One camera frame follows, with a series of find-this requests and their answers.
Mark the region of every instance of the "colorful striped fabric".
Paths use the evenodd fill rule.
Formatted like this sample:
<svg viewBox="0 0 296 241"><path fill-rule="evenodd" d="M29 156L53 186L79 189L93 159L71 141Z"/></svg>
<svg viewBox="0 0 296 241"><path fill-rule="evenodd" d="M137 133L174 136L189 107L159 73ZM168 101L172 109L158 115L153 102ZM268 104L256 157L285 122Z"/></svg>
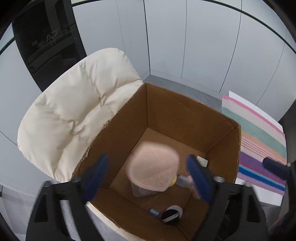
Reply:
<svg viewBox="0 0 296 241"><path fill-rule="evenodd" d="M237 99L223 96L221 112L237 121L242 128L241 151L237 178L284 195L286 181L262 166L265 157L287 164L283 131L251 107Z"/></svg>

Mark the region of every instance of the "dark blue object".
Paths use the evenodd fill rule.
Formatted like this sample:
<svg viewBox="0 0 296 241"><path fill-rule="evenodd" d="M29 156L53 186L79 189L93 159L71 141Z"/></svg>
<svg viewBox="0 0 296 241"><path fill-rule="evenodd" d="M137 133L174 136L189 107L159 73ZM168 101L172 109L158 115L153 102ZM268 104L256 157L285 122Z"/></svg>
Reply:
<svg viewBox="0 0 296 241"><path fill-rule="evenodd" d="M263 159L262 165L265 169L269 170L270 172L278 176L280 179L287 180L289 176L289 167L280 164L279 162L274 161L269 157Z"/></svg>
<svg viewBox="0 0 296 241"><path fill-rule="evenodd" d="M81 176L82 179L82 200L84 203L94 199L101 183L107 173L109 166L108 155L98 158L95 165L89 167Z"/></svg>
<svg viewBox="0 0 296 241"><path fill-rule="evenodd" d="M200 165L194 155L187 158L187 171L191 175L200 198L210 204L214 198L214 180L210 170Z"/></svg>

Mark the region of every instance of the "gray floor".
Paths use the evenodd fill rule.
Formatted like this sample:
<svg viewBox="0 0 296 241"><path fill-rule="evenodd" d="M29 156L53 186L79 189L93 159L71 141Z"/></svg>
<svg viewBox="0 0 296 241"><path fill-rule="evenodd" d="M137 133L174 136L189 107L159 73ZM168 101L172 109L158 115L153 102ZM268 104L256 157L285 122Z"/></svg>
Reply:
<svg viewBox="0 0 296 241"><path fill-rule="evenodd" d="M155 76L149 76L144 82L149 82L161 87L165 87L204 103L217 111L221 110L221 100L218 100L198 90ZM24 240L31 210L35 203L35 198L35 196L29 196L12 191L5 187L3 188L3 195L2 198L0 198L0 212L4 216L11 229L21 240ZM62 201L61 206L71 238L74 240L80 240L67 201ZM274 220L277 219L280 207L275 208L273 206L263 205L263 209L266 214L267 223L270 225ZM104 240L126 240L106 226L89 209L88 212Z"/></svg>

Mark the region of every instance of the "brown cardboard box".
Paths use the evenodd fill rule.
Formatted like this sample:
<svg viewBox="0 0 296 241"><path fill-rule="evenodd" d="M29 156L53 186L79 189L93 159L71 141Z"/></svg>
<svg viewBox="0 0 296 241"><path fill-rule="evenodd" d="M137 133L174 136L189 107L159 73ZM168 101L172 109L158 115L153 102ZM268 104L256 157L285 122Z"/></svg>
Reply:
<svg viewBox="0 0 296 241"><path fill-rule="evenodd" d="M146 83L106 124L73 173L82 174L99 155L109 154L108 173L91 203L118 227L142 239L190 240L207 213L205 202L177 185L154 195L133 196L125 162L135 146L145 140L176 149L180 155L178 175L188 175L185 160L195 154L208 160L213 175L233 182L238 168L240 125L202 103ZM149 208L164 211L170 205L184 210L176 226L166 225L147 212Z"/></svg>

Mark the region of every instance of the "blue stripe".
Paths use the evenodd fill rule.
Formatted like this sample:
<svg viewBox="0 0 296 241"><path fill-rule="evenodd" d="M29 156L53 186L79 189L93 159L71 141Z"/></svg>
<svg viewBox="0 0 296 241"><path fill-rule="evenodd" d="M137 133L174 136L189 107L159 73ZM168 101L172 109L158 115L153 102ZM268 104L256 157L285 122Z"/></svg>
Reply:
<svg viewBox="0 0 296 241"><path fill-rule="evenodd" d="M275 187L275 188L277 188L277 189L279 189L279 190L281 190L281 191L285 191L285 189L286 189L285 187L283 187L283 186L281 186L281 185L279 185L279 184L276 184L276 183L274 183L274 182L271 182L271 181L269 181L269 180L267 180L267 179L265 179L265 178L259 176L258 174L255 174L255 173L253 173L253 172L250 172L250 171L247 170L247 169L242 168L242 166L239 166L239 172L240 172L241 174L243 174L243 175L246 175L246 176L248 176L248 177L254 178L254 179L256 179L256 180L258 180L258 181L260 181L260 182L263 182L263 183L265 183L265 184L267 184L267 185L270 185L270 186L272 186L272 187Z"/></svg>
<svg viewBox="0 0 296 241"><path fill-rule="evenodd" d="M262 177L262 178L264 178L264 179L266 179L266 180L268 180L270 182L273 182L275 184L281 185L282 187L286 187L284 184L279 183L279 182L277 182L277 181L275 181L275 180L273 180L273 179L271 179L271 178L269 178L267 176L264 176L261 173L258 173L258 172L254 171L254 170L252 170L252 169L250 169L250 168L248 168L246 166L240 165L240 167L243 168L243 169L245 169L245 170L247 170L247 171L249 171L249 172L251 172L251 173L254 173L255 175L258 175L258 176L260 176L260 177Z"/></svg>

